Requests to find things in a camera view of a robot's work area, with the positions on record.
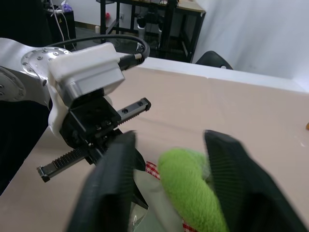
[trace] white wall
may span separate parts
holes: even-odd
[[[309,79],[309,1],[213,0],[194,62],[213,50],[239,71]]]

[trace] chair backrest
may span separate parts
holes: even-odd
[[[233,69],[229,63],[219,56],[214,51],[208,51],[202,55],[202,57],[196,62],[196,64],[211,66],[216,68]]]

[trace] white cable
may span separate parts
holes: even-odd
[[[52,1],[52,0],[49,0],[49,1],[50,1],[51,5],[52,5],[53,11],[54,11],[54,16],[55,16],[56,23],[57,23],[57,25],[58,25],[58,28],[59,28],[59,31],[60,31],[60,34],[61,34],[61,37],[62,37],[62,41],[64,41],[64,36],[63,36],[62,30],[61,30],[61,28],[60,28],[60,25],[59,25],[59,23],[58,23],[58,19],[57,19],[57,15],[56,15],[56,10],[55,10],[55,8],[54,8],[53,1]]]
[[[67,22],[67,19],[66,19],[66,17],[65,17],[65,15],[63,14],[63,12],[61,11],[61,14],[63,15],[63,17],[64,17],[64,20],[66,21],[66,25],[67,25],[67,30],[68,30],[68,38],[69,38],[69,40],[71,39],[70,38],[70,33],[69,33],[69,26],[68,26],[68,22]]]

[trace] table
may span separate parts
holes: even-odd
[[[106,13],[106,6],[105,4],[103,4],[103,2],[101,0],[97,0],[98,2],[100,2],[100,12],[101,12],[101,28],[106,28],[106,20],[105,20],[105,13]],[[135,33],[137,34],[138,31],[134,29],[134,22],[135,22],[135,9],[136,6],[141,6],[141,7],[149,7],[151,5],[154,5],[154,3],[150,3],[149,1],[146,0],[115,0],[114,2],[116,2],[117,4],[117,8],[116,8],[116,19],[112,22],[112,24],[106,29],[103,30],[101,29],[101,34],[110,34],[113,30],[116,30],[116,34],[118,34],[120,31],[121,32],[130,32],[130,33]],[[130,28],[121,28],[119,26],[119,20],[120,20],[120,4],[129,4],[132,5],[132,9],[131,9],[131,20],[130,20]],[[164,0],[162,1],[161,4],[156,4],[156,7],[159,10],[166,10],[166,4],[167,1]],[[206,12],[203,10],[203,8],[201,8],[199,6],[199,4],[197,4],[195,1],[189,1],[189,0],[180,0],[178,3],[178,7],[175,9],[174,11],[175,13],[180,13],[183,15],[182,18],[182,22],[181,22],[181,30],[180,30],[180,34],[177,37],[177,41],[181,44],[181,48],[182,48],[182,52],[185,54],[186,62],[192,62],[193,59],[193,55],[195,52],[195,48],[197,46],[197,41],[198,41],[198,37],[200,34],[200,30],[204,21],[204,17]],[[184,26],[187,22],[187,15],[192,15],[196,17],[196,21],[195,21],[195,25],[194,25],[194,29],[193,29],[193,33],[192,33],[192,38],[189,39],[188,35],[185,32]],[[163,33],[166,33],[168,36],[170,34],[170,26],[171,26],[171,19],[172,19],[172,13],[169,14],[169,19],[165,20],[165,25],[169,25],[166,26],[166,28],[168,28],[167,31],[163,31],[162,32],[162,37],[163,37]],[[159,52],[163,52],[163,53],[173,53],[173,51],[171,49],[167,49],[166,47],[161,47],[161,48],[156,48],[153,47],[152,50],[156,49]]]
[[[309,94],[300,85],[157,58],[124,75],[126,81],[111,94],[114,107],[142,97],[152,103],[150,111],[121,126],[123,131],[137,131],[145,160],[157,163],[160,153],[174,146],[205,152],[204,129],[228,133],[243,142],[309,226]],[[36,167],[67,151],[62,140],[45,132],[0,197],[3,231],[63,231],[93,167],[81,161],[48,183],[42,182]]]

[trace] green fuzzy object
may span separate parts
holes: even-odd
[[[163,153],[158,170],[162,186],[179,215],[199,232],[227,232],[219,201],[207,185],[204,154],[181,148]]]

